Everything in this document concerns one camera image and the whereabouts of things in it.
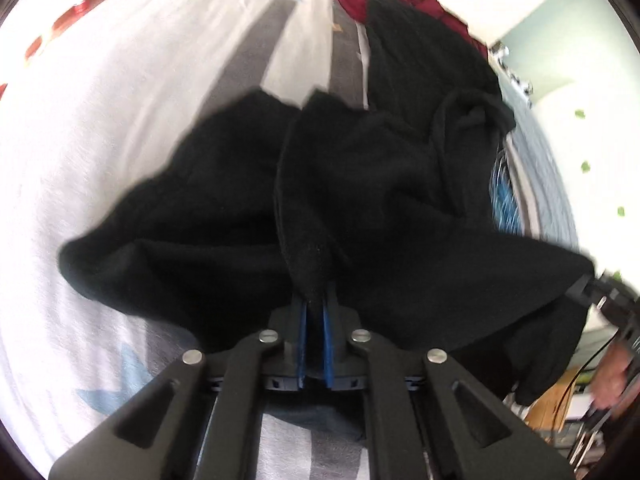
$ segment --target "metal bolt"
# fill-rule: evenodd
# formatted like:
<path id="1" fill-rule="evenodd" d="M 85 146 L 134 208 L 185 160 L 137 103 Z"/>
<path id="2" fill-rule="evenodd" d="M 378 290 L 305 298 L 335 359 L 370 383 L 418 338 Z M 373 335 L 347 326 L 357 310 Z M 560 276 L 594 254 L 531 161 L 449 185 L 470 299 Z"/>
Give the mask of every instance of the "metal bolt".
<path id="1" fill-rule="evenodd" d="M 439 348 L 432 348 L 427 352 L 427 359 L 439 365 L 447 360 L 447 353 Z"/>
<path id="2" fill-rule="evenodd" d="M 263 330 L 260 332 L 258 339 L 263 343 L 275 343 L 278 340 L 279 336 L 275 330 Z"/>
<path id="3" fill-rule="evenodd" d="M 196 365 L 202 361 L 202 352 L 200 350 L 187 350 L 182 354 L 182 362 L 186 365 Z"/>
<path id="4" fill-rule="evenodd" d="M 353 339 L 356 343 L 366 343 L 367 341 L 371 340 L 371 332 L 363 328 L 358 328 L 351 332 L 351 339 Z"/>

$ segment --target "red fabric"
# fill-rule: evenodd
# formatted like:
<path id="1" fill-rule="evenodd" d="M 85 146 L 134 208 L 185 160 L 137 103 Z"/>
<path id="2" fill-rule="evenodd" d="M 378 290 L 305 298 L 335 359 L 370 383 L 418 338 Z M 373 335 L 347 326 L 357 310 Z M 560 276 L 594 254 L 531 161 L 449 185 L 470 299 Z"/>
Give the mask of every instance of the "red fabric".
<path id="1" fill-rule="evenodd" d="M 365 23 L 367 20 L 367 0 L 338 0 L 342 8 L 354 20 Z M 447 25 L 451 30 L 458 33 L 467 43 L 473 45 L 480 54 L 485 58 L 488 55 L 485 44 L 480 43 L 476 38 L 469 35 L 468 27 L 465 22 L 459 20 L 453 14 L 450 14 L 440 5 L 438 0 L 400 0 L 416 9 L 433 16 Z"/>

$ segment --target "black fabric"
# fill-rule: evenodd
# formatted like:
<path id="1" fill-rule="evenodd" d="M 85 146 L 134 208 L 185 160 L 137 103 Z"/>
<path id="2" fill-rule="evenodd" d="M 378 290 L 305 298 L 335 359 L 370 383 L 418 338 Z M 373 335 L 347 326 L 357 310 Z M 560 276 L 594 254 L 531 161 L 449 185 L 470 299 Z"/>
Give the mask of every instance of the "black fabric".
<path id="1" fill-rule="evenodd" d="M 575 349 L 586 311 L 559 298 L 592 264 L 494 230 L 489 176 L 514 123 L 478 53 L 393 0 L 367 13 L 372 67 L 414 64 L 405 88 L 372 68 L 370 94 L 388 86 L 399 101 L 367 112 L 316 92 L 300 111 L 252 92 L 63 247 L 60 270 L 88 298 L 191 330 L 206 351 L 263 328 L 292 288 L 317 333 L 335 280 L 338 300 L 401 348 L 493 341 L 487 355 L 503 356 L 529 404 Z"/>

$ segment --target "black cloth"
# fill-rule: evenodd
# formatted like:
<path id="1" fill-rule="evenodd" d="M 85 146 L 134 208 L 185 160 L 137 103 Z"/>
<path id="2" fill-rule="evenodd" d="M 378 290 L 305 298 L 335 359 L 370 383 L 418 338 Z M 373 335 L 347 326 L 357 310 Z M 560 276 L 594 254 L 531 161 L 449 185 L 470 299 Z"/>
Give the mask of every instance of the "black cloth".
<path id="1" fill-rule="evenodd" d="M 418 86 L 455 65 L 445 72 L 456 76 L 438 76 L 429 91 L 408 74 L 405 89 L 389 89 L 420 92 L 413 105 L 430 117 L 385 110 L 383 98 L 367 112 L 316 92 L 297 110 L 251 92 L 196 127 L 165 170 L 66 244 L 60 270 L 88 298 L 191 330 L 206 351 L 263 328 L 293 288 L 317 328 L 335 280 L 338 300 L 401 348 L 452 351 L 500 333 L 491 352 L 506 357 L 516 400 L 529 404 L 575 349 L 586 311 L 564 292 L 593 266 L 494 230 L 489 176 L 514 123 L 495 75 L 474 68 L 478 53 L 392 0 L 374 0 L 367 13 L 372 67 L 398 62 L 396 43 L 409 40 L 429 47 L 404 56 L 430 74 Z M 392 77 L 370 79 L 370 93 Z M 481 380 L 494 365 L 487 361 L 472 363 Z"/>

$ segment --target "black cable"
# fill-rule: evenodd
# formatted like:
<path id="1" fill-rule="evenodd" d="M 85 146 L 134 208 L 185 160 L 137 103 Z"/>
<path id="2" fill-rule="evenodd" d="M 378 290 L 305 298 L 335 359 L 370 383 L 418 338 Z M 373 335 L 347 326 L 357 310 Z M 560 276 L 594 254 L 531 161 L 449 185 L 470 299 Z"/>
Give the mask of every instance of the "black cable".
<path id="1" fill-rule="evenodd" d="M 587 362 L 585 362 L 585 364 L 582 365 L 582 367 L 574 375 L 574 378 L 571 379 L 571 382 L 569 382 L 569 385 L 567 386 L 567 388 L 564 390 L 564 394 L 562 394 L 562 397 L 560 398 L 560 402 L 558 402 L 558 405 L 556 406 L 556 411 L 554 413 L 554 421 L 551 425 L 551 434 L 553 436 L 552 443 L 554 447 L 556 447 L 557 440 L 558 440 L 558 430 L 556 430 L 556 421 L 558 420 L 558 413 L 560 412 L 560 406 L 562 406 L 562 402 L 564 401 L 566 394 L 569 393 L 569 390 L 572 388 L 578 376 L 585 370 L 587 366 L 589 366 L 591 361 L 593 361 L 598 356 L 598 354 L 600 354 L 600 352 L 602 352 L 607 346 L 609 346 L 609 344 L 613 341 L 615 336 L 616 334 L 612 335 L 609 338 L 609 340 L 606 343 L 604 343 L 604 345 L 602 345 L 600 349 L 594 355 L 592 355 Z"/>

